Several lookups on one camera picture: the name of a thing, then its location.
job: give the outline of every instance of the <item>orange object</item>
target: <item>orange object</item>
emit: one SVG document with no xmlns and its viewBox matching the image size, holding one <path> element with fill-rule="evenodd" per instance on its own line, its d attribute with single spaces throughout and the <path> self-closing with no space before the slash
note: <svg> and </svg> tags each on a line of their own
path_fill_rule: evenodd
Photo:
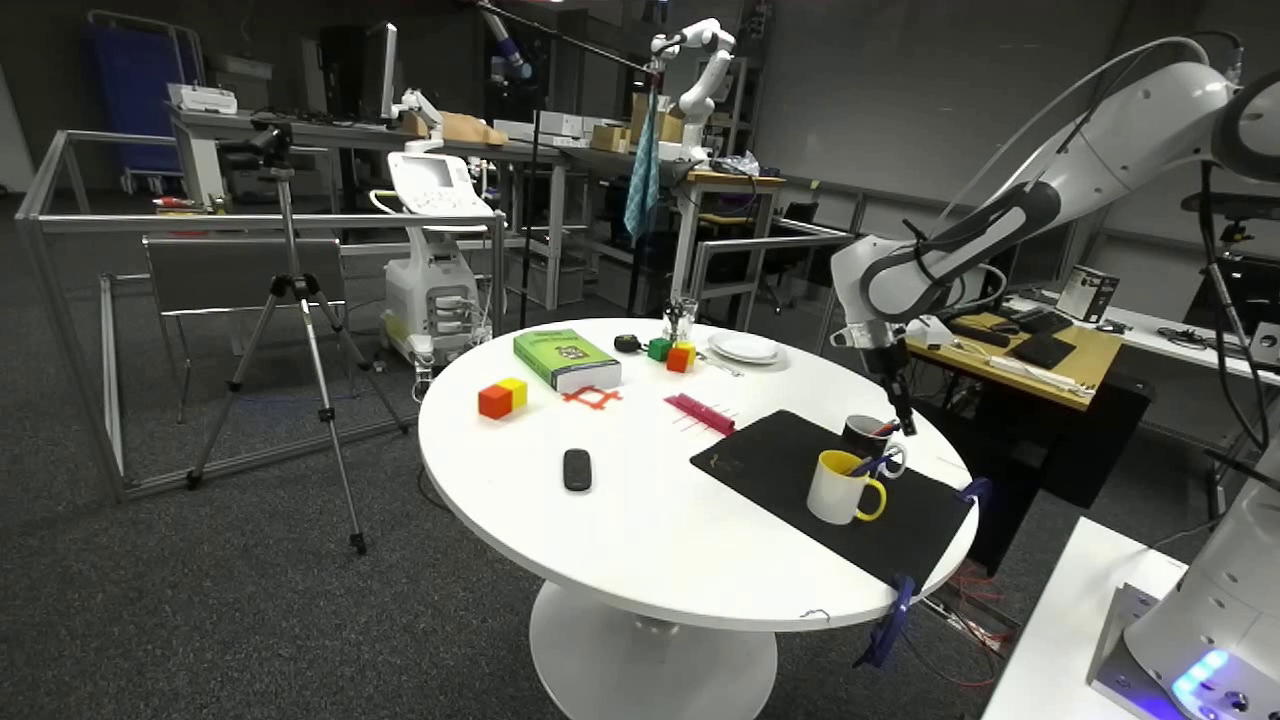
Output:
<svg viewBox="0 0 1280 720">
<path fill-rule="evenodd" d="M 667 352 L 667 373 L 688 373 L 692 369 L 692 348 L 688 345 L 675 345 L 673 352 Z"/>
<path fill-rule="evenodd" d="M 625 398 L 625 394 L 621 394 L 621 391 L 603 391 L 603 387 L 587 384 L 587 387 L 563 391 L 563 398 L 569 398 L 569 405 L 603 409 L 603 405 Z"/>
<path fill-rule="evenodd" d="M 478 391 L 478 414 L 504 418 L 504 414 L 510 414 L 510 410 L 514 410 L 514 394 L 510 394 L 504 384 L 488 384 L 488 387 Z"/>
<path fill-rule="evenodd" d="M 528 384 L 521 375 L 504 375 L 500 387 L 510 391 L 510 410 L 528 409 Z"/>
</svg>

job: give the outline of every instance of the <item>lab equipment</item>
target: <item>lab equipment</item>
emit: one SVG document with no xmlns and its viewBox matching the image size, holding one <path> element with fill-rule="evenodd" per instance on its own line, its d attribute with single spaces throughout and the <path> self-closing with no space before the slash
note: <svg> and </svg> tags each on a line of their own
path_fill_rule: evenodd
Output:
<svg viewBox="0 0 1280 720">
<path fill-rule="evenodd" d="M 365 360 L 361 345 L 350 340 L 349 324 L 339 324 L 328 309 L 328 295 L 322 295 L 322 284 L 302 273 L 298 264 L 298 240 L 297 240 L 297 223 L 290 223 L 290 167 L 286 167 L 286 157 L 290 157 L 290 127 L 286 123 L 265 123 L 265 130 L 251 140 L 261 164 L 265 164 L 265 180 L 276 180 L 276 200 L 280 200 L 280 223 L 282 223 L 282 273 L 270 275 L 270 284 L 265 287 L 265 309 L 251 324 L 251 334 L 245 345 L 245 354 L 229 378 L 229 398 L 223 409 L 217 410 L 212 418 L 212 431 L 197 457 L 197 462 L 189 466 L 189 487 L 200 487 L 204 482 L 204 462 L 212 458 L 212 448 L 217 448 L 217 436 L 223 431 L 229 423 L 229 410 L 245 387 L 245 375 L 255 360 L 255 348 L 276 316 L 280 304 L 297 304 L 298 309 L 298 321 L 302 321 L 302 334 L 308 334 L 308 354 L 313 354 L 313 375 L 317 375 L 317 391 L 318 391 L 318 423 L 328 431 L 328 448 L 330 448 L 330 462 L 334 462 L 334 480 L 342 487 L 342 501 L 349 501 L 349 522 L 350 522 L 350 548 L 357 554 L 369 552 L 369 539 L 365 539 L 365 522 L 361 522 L 361 511 L 357 511 L 357 496 L 350 496 L 350 480 L 349 480 L 349 458 L 342 458 L 342 443 L 339 443 L 339 431 L 334 431 L 334 409 L 330 409 L 330 394 L 328 394 L 328 378 L 322 378 L 322 354 L 318 354 L 318 340 L 317 340 L 317 313 L 328 321 L 328 328 L 339 334 L 339 348 L 342 354 L 365 373 L 373 373 L 373 363 Z M 382 405 L 382 410 L 394 418 L 398 431 L 406 431 L 406 423 L 394 414 L 391 398 L 373 384 L 373 394 Z"/>
<path fill-rule="evenodd" d="M 406 144 L 404 151 L 387 151 L 387 167 L 398 203 L 424 220 L 419 229 L 404 229 L 406 261 L 382 264 L 382 334 L 411 363 L 411 391 L 419 394 L 436 369 L 493 334 L 478 280 L 456 248 L 456 230 L 483 230 L 493 207 L 477 195 L 472 172 L 456 157 Z M 404 216 L 382 195 L 391 190 L 369 190 L 381 213 Z"/>
<path fill-rule="evenodd" d="M 961 275 L 990 250 L 1115 203 L 1167 167 L 1223 159 L 1242 175 L 1280 180 L 1276 86 L 1276 76 L 1238 86 L 1198 48 L 1198 59 L 1162 64 L 1089 104 L 990 200 L 938 235 L 864 235 L 837 250 L 830 284 L 850 345 L 901 348 L 903 324 L 947 313 Z M 1056 373 L 1008 354 L 990 354 L 990 363 L 1065 384 Z M 1162 604 L 1136 612 L 1139 621 L 1105 649 L 1099 667 L 1126 661 L 1118 681 L 1097 676 L 1123 696 L 1123 706 L 1139 714 L 1280 713 L 1280 612 L 1273 604 L 1280 591 L 1280 515 L 1276 496 L 1264 493 L 1248 482 L 1184 584 Z"/>
<path fill-rule="evenodd" d="M 532 79 L 532 64 L 521 57 L 508 23 L 500 18 L 500 13 L 488 2 L 488 0 L 477 0 L 483 23 L 488 23 L 488 36 L 504 59 L 504 79 Z"/>
<path fill-rule="evenodd" d="M 695 84 L 675 100 L 675 110 L 684 121 L 684 151 L 688 159 L 702 164 L 708 147 L 702 147 L 702 127 L 708 117 L 715 110 L 715 95 L 727 79 L 733 66 L 733 48 L 735 36 L 721 27 L 721 18 L 695 18 L 688 27 L 679 27 L 675 36 L 651 36 L 651 66 L 667 71 L 667 64 L 684 52 L 684 48 L 708 48 L 711 44 L 711 59 L 702 64 L 702 71 L 695 76 Z"/>
</svg>

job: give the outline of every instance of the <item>tripod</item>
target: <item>tripod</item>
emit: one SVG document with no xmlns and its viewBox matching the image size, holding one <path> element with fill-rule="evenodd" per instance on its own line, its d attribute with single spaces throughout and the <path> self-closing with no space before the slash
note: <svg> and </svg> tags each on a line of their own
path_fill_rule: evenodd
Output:
<svg viewBox="0 0 1280 720">
<path fill-rule="evenodd" d="M 286 261 L 286 273 L 270 280 L 268 301 L 261 304 L 261 316 L 255 316 L 251 334 L 248 334 L 248 345 L 245 345 L 245 354 L 240 354 L 240 363 L 234 363 L 234 373 L 232 373 L 232 378 L 229 378 L 229 398 L 223 398 L 223 409 L 217 410 L 212 431 L 209 431 L 209 439 L 204 439 L 204 448 L 200 448 L 200 457 L 197 457 L 197 462 L 192 462 L 192 470 L 189 470 L 189 487 L 200 487 L 200 482 L 204 482 L 204 462 L 209 462 L 209 457 L 212 457 L 212 443 L 217 443 L 217 436 L 221 436 L 223 423 L 229 423 L 229 410 L 232 410 L 232 405 L 234 405 L 234 394 L 240 394 L 240 387 L 245 387 L 245 375 L 248 375 L 248 369 L 251 369 L 251 354 L 255 354 L 255 348 L 261 348 L 261 340 L 265 340 L 276 309 L 280 309 L 280 304 L 297 304 L 297 309 L 298 309 L 298 321 L 302 321 L 302 334 L 308 334 L 308 354 L 313 354 L 317 391 L 318 391 L 318 423 L 328 429 L 328 448 L 330 448 L 334 480 L 339 480 L 342 501 L 349 501 L 350 548 L 357 548 L 357 554 L 365 554 L 369 545 L 365 545 L 365 522 L 361 522 L 361 511 L 357 511 L 350 480 L 349 480 L 342 443 L 339 443 L 339 431 L 334 431 L 334 409 L 330 409 L 328 378 L 322 378 L 322 354 L 318 354 L 318 340 L 317 340 L 317 309 L 318 309 L 318 316 L 328 321 L 328 328 L 339 334 L 339 352 L 349 354 L 349 363 L 361 369 L 357 375 L 365 378 L 365 387 L 376 391 L 376 398 L 387 409 L 387 414 L 394 418 L 394 429 L 398 429 L 404 436 L 406 436 L 406 423 L 394 414 L 391 398 L 365 375 L 365 373 L 373 373 L 373 360 L 357 348 L 350 333 L 330 316 L 318 280 L 298 269 L 297 223 L 290 223 L 290 183 L 286 183 L 286 180 L 290 180 L 290 167 L 282 167 L 282 159 L 286 159 L 286 135 L 290 135 L 286 127 L 270 127 L 270 130 L 255 144 L 261 157 L 265 157 L 265 175 L 276 180 L 276 200 L 280 200 L 280 216 L 282 216 L 282 261 Z"/>
</svg>

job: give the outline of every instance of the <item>black mat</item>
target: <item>black mat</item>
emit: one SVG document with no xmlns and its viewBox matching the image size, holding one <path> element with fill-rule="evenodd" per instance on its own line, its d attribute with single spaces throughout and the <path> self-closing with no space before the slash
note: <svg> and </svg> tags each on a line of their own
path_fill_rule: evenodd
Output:
<svg viewBox="0 0 1280 720">
<path fill-rule="evenodd" d="M 830 527 L 804 507 L 823 448 L 874 453 L 874 443 L 823 431 L 796 410 L 772 410 L 702 448 L 692 462 L 884 584 L 895 587 L 906 576 L 922 584 L 950 545 L 969 501 L 947 482 L 906 470 L 887 482 L 887 511 L 874 522 L 850 518 Z"/>
</svg>

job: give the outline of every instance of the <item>mug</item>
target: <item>mug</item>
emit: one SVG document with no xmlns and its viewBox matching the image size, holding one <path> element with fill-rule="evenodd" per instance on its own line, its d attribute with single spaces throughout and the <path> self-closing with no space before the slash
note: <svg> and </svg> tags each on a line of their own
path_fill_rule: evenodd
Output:
<svg viewBox="0 0 1280 720">
<path fill-rule="evenodd" d="M 806 511 L 823 522 L 850 522 L 850 518 L 879 518 L 887 507 L 887 487 L 868 476 L 864 458 L 843 453 L 843 448 L 827 448 L 816 457 L 811 466 L 811 482 L 806 482 Z"/>
</svg>

